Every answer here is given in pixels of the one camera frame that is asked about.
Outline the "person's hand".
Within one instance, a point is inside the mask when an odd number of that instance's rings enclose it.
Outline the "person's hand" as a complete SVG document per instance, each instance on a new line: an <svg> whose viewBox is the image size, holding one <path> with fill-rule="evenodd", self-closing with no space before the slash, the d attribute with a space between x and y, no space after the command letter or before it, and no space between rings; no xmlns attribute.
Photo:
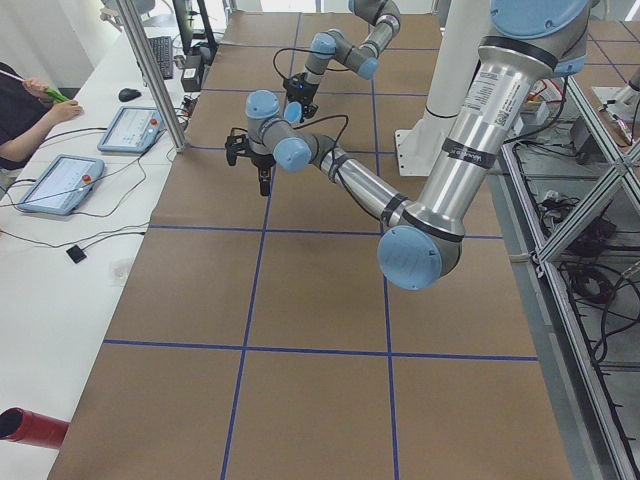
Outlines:
<svg viewBox="0 0 640 480"><path fill-rule="evenodd" d="M83 113L83 107L76 100L68 100L54 104L48 112L48 117L54 124L69 121Z"/></svg>

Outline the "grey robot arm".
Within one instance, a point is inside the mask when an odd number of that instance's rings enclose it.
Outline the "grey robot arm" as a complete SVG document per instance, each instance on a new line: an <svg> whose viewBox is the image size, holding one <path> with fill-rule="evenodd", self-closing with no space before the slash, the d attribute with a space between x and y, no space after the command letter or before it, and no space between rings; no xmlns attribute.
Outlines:
<svg viewBox="0 0 640 480"><path fill-rule="evenodd" d="M336 139L303 131L316 112L314 96L331 62L362 78L373 77L381 53L400 31L401 15L392 1L350 3L351 12L371 26L361 44L349 42L337 29L315 35L304 70L283 82L285 102L268 90L250 93L247 127L230 131L226 159L234 164L248 158L258 169L263 195L270 192L274 166L289 172L317 167L386 227L377 249L386 279L406 290L426 288L456 267L465 214L534 85L583 68L591 7L588 1L482 1L454 10L456 22L475 21L474 34L461 45L464 53L476 51L478 62L454 71L459 30L449 28L432 92L451 80L453 113L436 126L433 114L426 112L397 146L416 156L426 178L416 200L374 175Z"/></svg>
<svg viewBox="0 0 640 480"><path fill-rule="evenodd" d="M371 32L360 45L347 40L338 29L314 36L304 70L283 80L288 101L285 118L289 122L303 122L315 115L318 106L314 97L331 61L371 80L381 53L400 31L401 15L394 1L355 0L349 2L349 10L371 25Z"/></svg>

